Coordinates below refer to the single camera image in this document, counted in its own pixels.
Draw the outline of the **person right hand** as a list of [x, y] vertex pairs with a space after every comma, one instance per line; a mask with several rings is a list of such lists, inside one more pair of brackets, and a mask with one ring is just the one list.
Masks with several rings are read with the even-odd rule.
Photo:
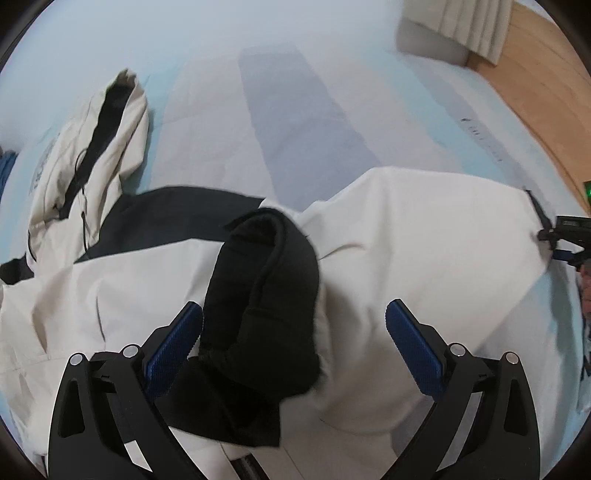
[[591, 320], [591, 274], [590, 261], [586, 261], [580, 269], [581, 310], [587, 321]]

